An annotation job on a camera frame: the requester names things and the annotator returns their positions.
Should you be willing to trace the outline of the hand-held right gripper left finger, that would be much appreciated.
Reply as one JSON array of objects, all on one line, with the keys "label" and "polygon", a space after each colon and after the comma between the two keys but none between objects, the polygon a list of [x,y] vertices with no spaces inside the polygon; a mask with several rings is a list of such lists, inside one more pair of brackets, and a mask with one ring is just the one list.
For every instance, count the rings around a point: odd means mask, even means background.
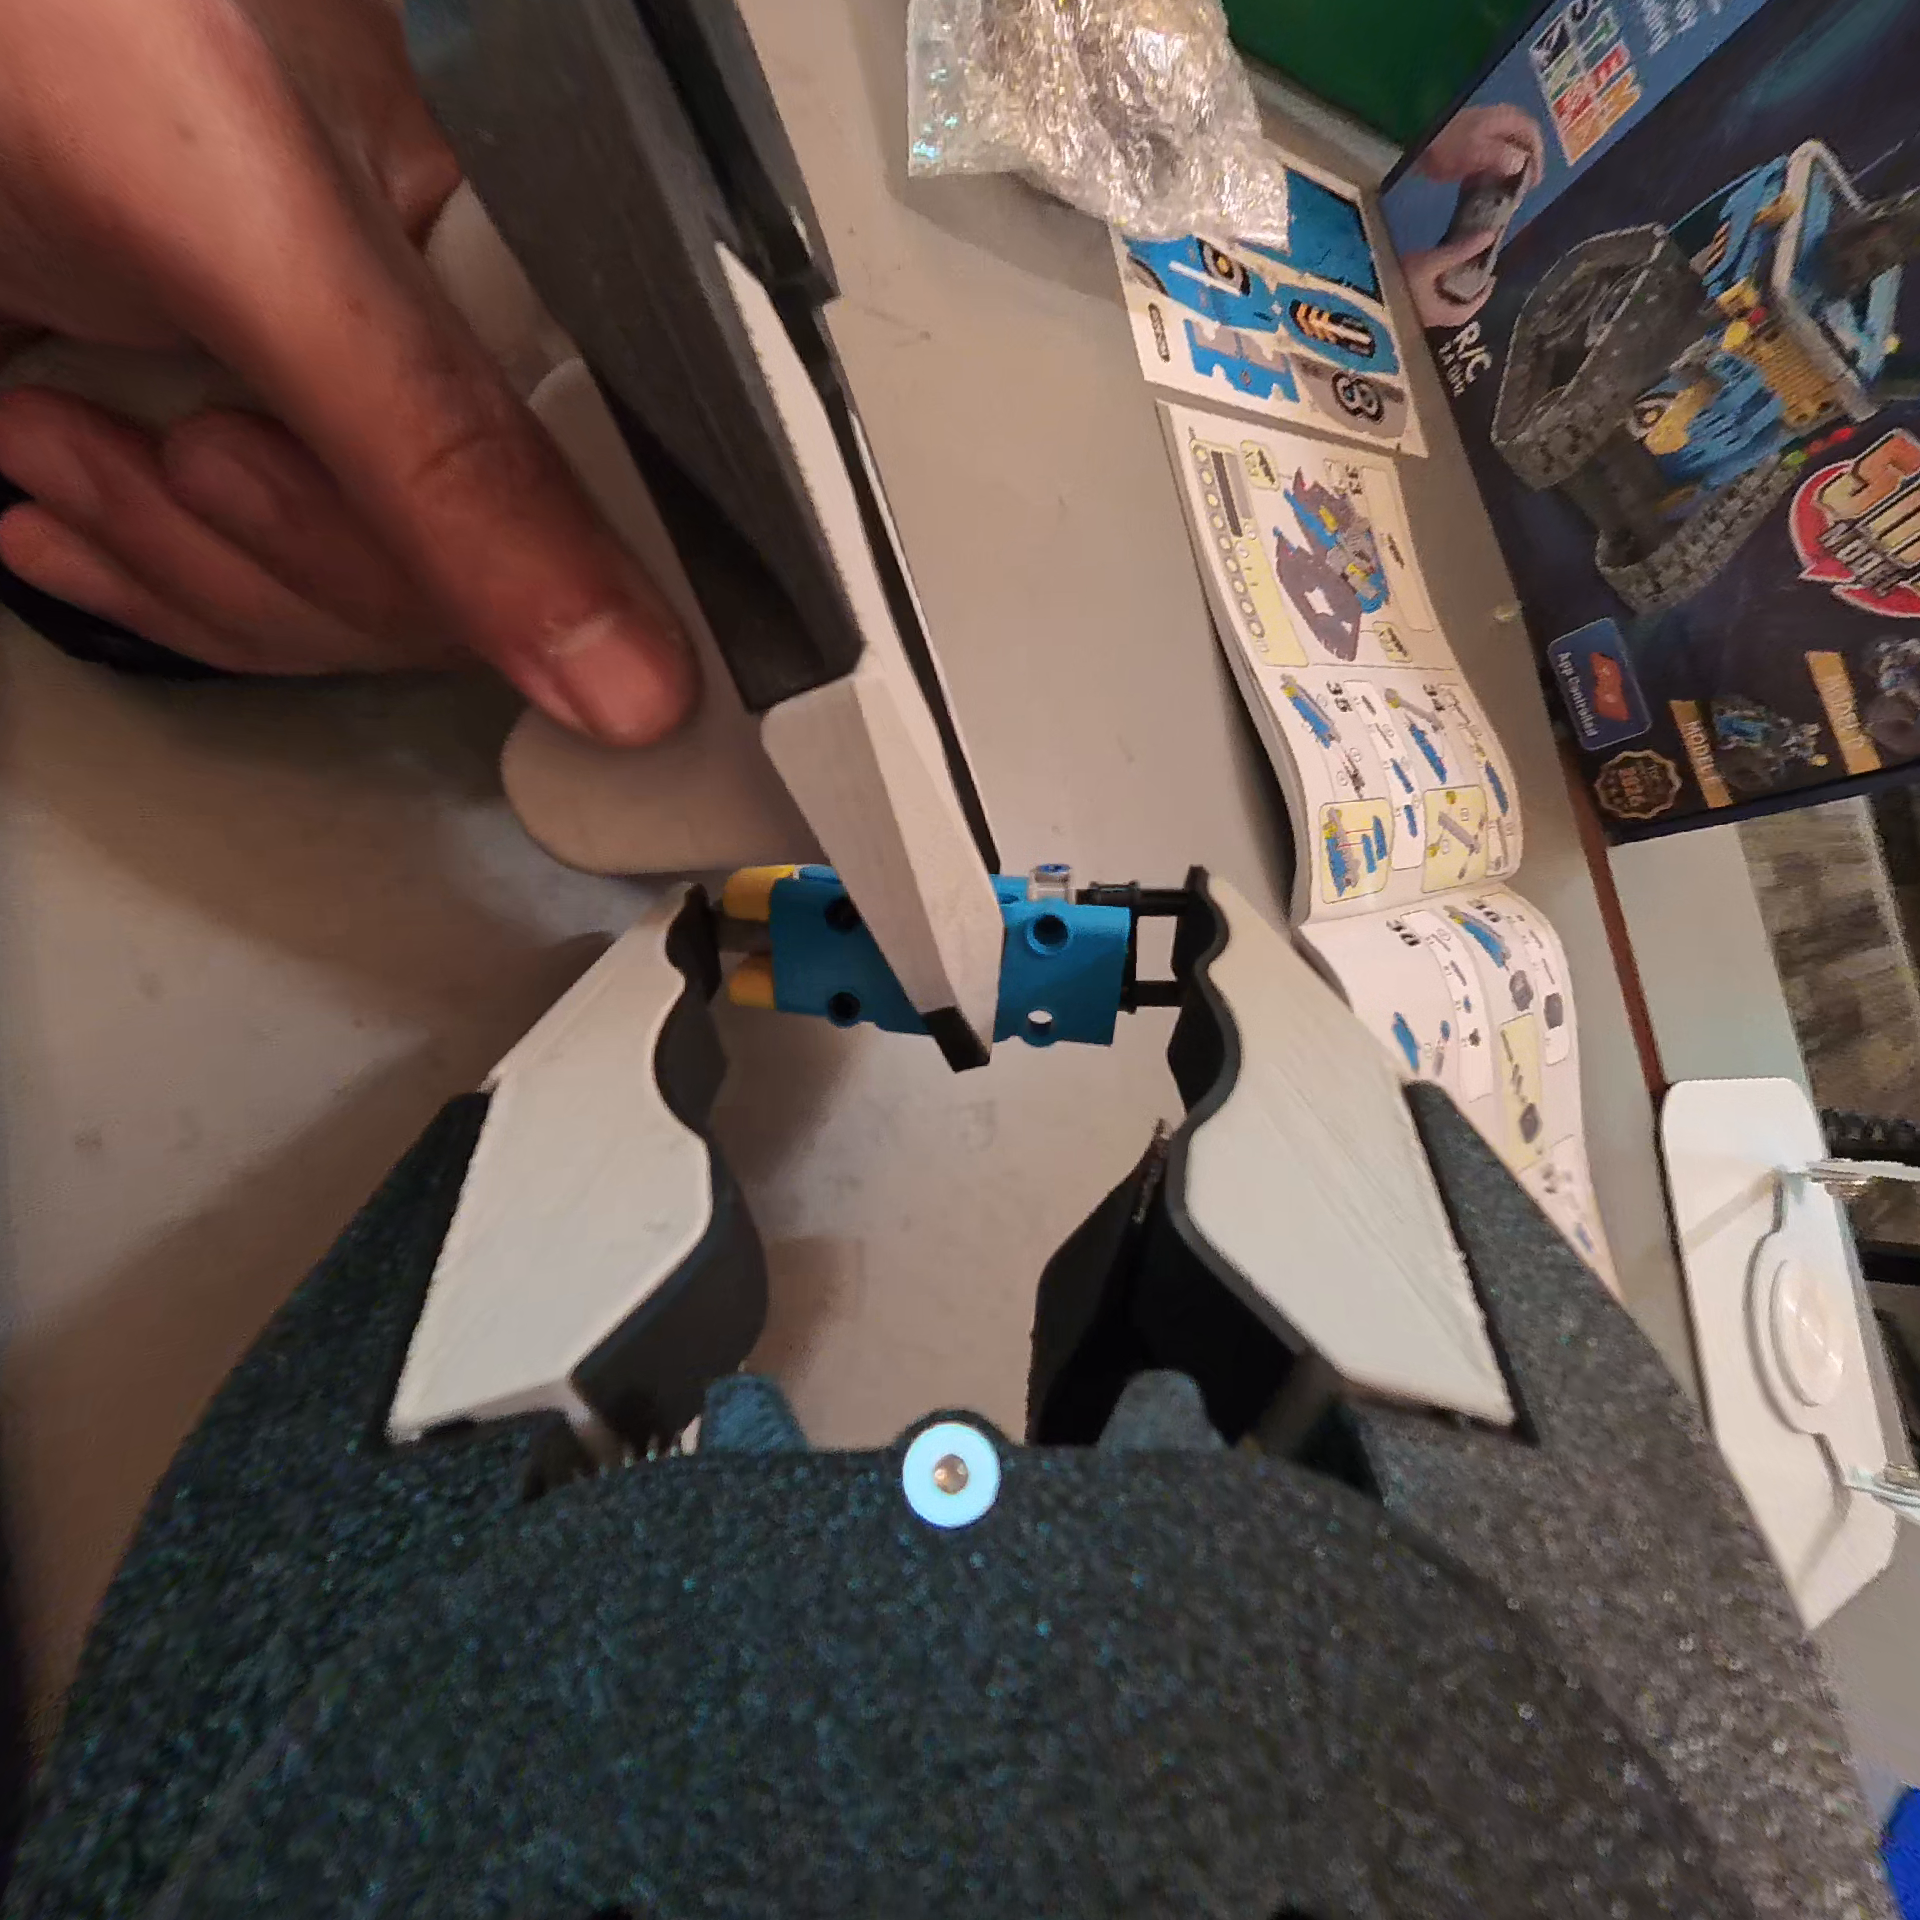
[{"label": "hand-held right gripper left finger", "polygon": [[509,1049],[390,1404],[390,1441],[562,1416],[579,1443],[679,1443],[770,1306],[711,1140],[719,914],[670,889]]}]

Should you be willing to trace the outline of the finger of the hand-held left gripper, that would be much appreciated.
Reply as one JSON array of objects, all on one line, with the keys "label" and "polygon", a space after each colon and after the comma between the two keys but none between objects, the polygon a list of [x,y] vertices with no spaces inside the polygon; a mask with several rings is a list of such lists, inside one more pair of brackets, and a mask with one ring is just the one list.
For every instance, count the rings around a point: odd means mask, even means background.
[{"label": "finger of the hand-held left gripper", "polygon": [[944,680],[923,690],[907,652],[923,624],[893,507],[846,395],[823,391],[749,263],[729,248],[715,257],[854,636],[851,666],[775,704],[761,743],[942,1053],[972,1072],[995,1046],[1002,917],[964,805],[969,757],[950,757],[942,735]]}]

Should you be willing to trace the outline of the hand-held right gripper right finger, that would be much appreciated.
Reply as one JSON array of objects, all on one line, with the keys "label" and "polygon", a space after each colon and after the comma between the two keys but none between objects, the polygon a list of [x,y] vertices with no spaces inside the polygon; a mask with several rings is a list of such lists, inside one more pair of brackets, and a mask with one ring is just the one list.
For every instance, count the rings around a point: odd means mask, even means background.
[{"label": "hand-held right gripper right finger", "polygon": [[1150,1375],[1218,1434],[1338,1404],[1511,1431],[1411,1086],[1294,938],[1185,886],[1210,928],[1166,1046],[1182,1114],[1043,1269],[1030,1431],[1105,1434]]}]

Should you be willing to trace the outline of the blue grey yellow brick assembly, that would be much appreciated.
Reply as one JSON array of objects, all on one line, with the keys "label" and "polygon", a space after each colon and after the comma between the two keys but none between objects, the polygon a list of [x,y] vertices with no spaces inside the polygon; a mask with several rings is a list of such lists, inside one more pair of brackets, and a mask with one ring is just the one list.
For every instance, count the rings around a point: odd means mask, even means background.
[{"label": "blue grey yellow brick assembly", "polygon": [[[1123,903],[1074,901],[1063,869],[995,875],[1002,960],[995,1040],[1110,1046],[1127,997],[1135,917]],[[726,878],[721,917],[763,932],[729,983],[738,1004],[923,1034],[838,875],[826,866],[742,869]]]}]

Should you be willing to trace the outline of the black pin connector piece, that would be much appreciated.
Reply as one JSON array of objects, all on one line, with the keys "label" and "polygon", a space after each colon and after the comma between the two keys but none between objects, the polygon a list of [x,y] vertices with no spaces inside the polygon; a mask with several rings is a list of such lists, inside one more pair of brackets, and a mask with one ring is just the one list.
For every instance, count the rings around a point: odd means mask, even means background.
[{"label": "black pin connector piece", "polygon": [[[1094,881],[1074,890],[1074,903],[1123,914],[1118,1011],[1182,1008],[1203,960],[1208,917],[1196,886],[1150,889],[1141,881]],[[1142,928],[1169,932],[1161,974],[1141,974]]]}]

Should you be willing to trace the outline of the person's left hand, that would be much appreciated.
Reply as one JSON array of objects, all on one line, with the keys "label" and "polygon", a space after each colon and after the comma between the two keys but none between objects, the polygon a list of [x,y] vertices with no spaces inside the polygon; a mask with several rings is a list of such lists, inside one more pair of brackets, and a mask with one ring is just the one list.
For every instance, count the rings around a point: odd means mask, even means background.
[{"label": "person's left hand", "polygon": [[2,3],[2,346],[188,350],[168,427],[2,391],[2,583],[213,677],[487,663],[647,746],[691,646],[420,257],[395,3]]}]

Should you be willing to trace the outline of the instruction booklet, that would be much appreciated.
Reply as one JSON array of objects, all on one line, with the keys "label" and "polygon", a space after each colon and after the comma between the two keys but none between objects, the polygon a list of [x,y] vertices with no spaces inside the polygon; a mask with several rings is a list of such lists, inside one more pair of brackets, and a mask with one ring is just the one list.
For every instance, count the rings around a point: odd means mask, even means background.
[{"label": "instruction booklet", "polygon": [[1390,458],[1160,402],[1210,624],[1281,776],[1294,938],[1619,1292],[1571,964],[1509,889],[1511,759],[1435,609]]}]

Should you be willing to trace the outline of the clear plastic parts bag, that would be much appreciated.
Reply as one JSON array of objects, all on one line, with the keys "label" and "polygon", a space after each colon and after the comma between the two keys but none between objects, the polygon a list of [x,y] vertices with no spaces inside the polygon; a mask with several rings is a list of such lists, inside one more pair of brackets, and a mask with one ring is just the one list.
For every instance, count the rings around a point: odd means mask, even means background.
[{"label": "clear plastic parts bag", "polygon": [[1017,176],[1142,237],[1291,237],[1220,3],[907,3],[914,176]]}]

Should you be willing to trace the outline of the sticker sheet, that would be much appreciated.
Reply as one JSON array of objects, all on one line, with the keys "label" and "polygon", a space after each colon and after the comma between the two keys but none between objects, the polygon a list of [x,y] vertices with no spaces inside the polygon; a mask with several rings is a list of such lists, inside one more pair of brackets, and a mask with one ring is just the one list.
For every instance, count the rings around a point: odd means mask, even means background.
[{"label": "sticker sheet", "polygon": [[1363,188],[1291,156],[1284,181],[1284,237],[1115,231],[1142,378],[1427,458]]}]

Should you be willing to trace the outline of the green plastic bin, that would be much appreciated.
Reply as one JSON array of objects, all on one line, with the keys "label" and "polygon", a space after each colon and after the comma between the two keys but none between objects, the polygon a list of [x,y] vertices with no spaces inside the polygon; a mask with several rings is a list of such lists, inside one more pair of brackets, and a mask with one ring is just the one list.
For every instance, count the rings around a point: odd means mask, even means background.
[{"label": "green plastic bin", "polygon": [[1241,56],[1404,145],[1509,56],[1546,3],[1225,3]]}]

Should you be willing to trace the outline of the toy robot box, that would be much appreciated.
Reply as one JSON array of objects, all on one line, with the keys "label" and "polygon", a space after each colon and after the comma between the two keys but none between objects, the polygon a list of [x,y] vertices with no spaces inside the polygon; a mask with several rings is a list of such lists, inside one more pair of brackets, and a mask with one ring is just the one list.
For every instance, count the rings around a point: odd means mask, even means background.
[{"label": "toy robot box", "polygon": [[1918,3],[1539,3],[1381,215],[1607,836],[1918,781]]}]

